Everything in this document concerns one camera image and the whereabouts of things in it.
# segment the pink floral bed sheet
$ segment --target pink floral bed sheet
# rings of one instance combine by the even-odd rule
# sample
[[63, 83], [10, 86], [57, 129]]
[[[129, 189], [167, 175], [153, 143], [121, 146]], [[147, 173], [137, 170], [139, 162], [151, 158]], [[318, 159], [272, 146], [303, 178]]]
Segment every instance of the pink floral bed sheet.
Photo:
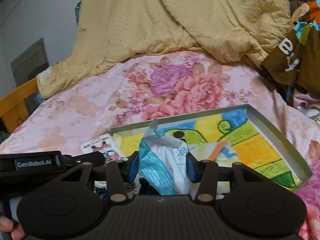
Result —
[[308, 205], [300, 235], [320, 238], [320, 131], [244, 62], [221, 64], [190, 51], [130, 59], [45, 101], [0, 145], [0, 153], [60, 150], [75, 156], [81, 154], [80, 144], [111, 127], [245, 103], [313, 161], [316, 176], [297, 193]]

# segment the yellow quilt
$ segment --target yellow quilt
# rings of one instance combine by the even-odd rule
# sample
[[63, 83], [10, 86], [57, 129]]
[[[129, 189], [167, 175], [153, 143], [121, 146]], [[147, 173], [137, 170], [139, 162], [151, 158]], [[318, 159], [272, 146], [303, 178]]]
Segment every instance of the yellow quilt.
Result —
[[289, 0], [82, 0], [72, 55], [39, 91], [48, 98], [130, 57], [181, 49], [259, 66], [289, 22]]

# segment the wall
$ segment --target wall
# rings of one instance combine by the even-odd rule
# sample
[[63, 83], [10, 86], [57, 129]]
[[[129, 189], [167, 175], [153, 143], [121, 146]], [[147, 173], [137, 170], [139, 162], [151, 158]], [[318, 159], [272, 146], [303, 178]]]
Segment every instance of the wall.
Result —
[[70, 56], [76, 39], [75, 6], [79, 1], [0, 1], [0, 97], [16, 87], [11, 62], [41, 37], [49, 65]]

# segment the plastic bag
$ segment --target plastic bag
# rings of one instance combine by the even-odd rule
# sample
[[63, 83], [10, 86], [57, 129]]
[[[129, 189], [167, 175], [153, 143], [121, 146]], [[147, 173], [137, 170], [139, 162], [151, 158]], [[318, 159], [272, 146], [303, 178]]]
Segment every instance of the plastic bag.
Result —
[[139, 144], [139, 172], [161, 194], [187, 194], [191, 182], [187, 176], [187, 144], [157, 130], [154, 119]]

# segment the finger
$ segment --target finger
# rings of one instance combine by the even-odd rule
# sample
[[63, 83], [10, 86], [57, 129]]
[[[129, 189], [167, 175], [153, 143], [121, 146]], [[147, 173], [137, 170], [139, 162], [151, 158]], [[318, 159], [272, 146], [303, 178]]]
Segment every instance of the finger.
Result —
[[11, 232], [13, 221], [5, 216], [0, 216], [0, 232]]
[[21, 240], [26, 234], [23, 232], [23, 229], [20, 224], [18, 224], [14, 230], [11, 232], [11, 237], [13, 240]]

